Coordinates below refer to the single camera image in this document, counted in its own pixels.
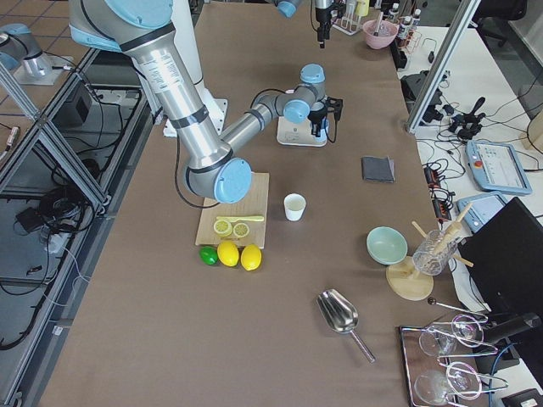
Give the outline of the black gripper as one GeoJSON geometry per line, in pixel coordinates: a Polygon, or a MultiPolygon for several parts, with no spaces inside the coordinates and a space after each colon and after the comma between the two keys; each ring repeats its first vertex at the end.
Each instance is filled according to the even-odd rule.
{"type": "Polygon", "coordinates": [[[339,122],[343,110],[343,99],[325,97],[316,103],[316,107],[311,109],[308,120],[312,126],[312,135],[320,136],[322,122],[327,118],[329,113],[333,114],[334,121],[339,122]]]}
{"type": "Polygon", "coordinates": [[[326,28],[330,28],[332,25],[333,13],[341,18],[344,12],[344,3],[339,0],[316,0],[315,1],[315,14],[316,21],[318,23],[317,41],[319,47],[325,47],[327,40],[326,28]]]}

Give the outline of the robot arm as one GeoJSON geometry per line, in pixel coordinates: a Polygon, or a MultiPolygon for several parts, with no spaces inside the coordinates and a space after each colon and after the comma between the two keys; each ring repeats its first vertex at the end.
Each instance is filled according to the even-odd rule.
{"type": "Polygon", "coordinates": [[[323,67],[308,64],[292,92],[258,93],[239,120],[218,131],[199,95],[196,77],[186,67],[190,58],[175,45],[182,36],[194,38],[188,2],[71,1],[69,11],[75,42],[123,53],[138,64],[176,131],[177,145],[189,153],[184,184],[200,197],[222,204],[244,198],[252,170],[236,153],[273,119],[284,117],[294,124],[309,120],[312,133],[319,135],[328,114],[342,112],[342,99],[326,94],[323,67]]]}
{"type": "MultiPolygon", "coordinates": [[[[271,1],[271,3],[286,18],[293,17],[302,4],[298,0],[276,0],[271,1]]],[[[311,7],[318,23],[318,26],[315,26],[312,15],[310,15],[311,27],[316,32],[319,47],[325,48],[326,41],[330,39],[330,30],[335,20],[341,19],[345,14],[346,4],[343,1],[321,0],[312,1],[311,7]]]]}

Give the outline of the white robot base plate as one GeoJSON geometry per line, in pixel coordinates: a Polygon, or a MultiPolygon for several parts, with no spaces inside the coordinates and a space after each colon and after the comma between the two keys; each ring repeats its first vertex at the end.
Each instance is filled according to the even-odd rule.
{"type": "Polygon", "coordinates": [[[179,95],[174,91],[156,93],[155,96],[165,108],[165,115],[168,117],[163,130],[165,137],[177,136],[174,120],[180,119],[186,114],[191,114],[202,106],[207,108],[209,118],[217,134],[221,134],[226,118],[227,100],[214,98],[204,81],[197,82],[195,91],[190,93],[188,97],[179,95]]]}

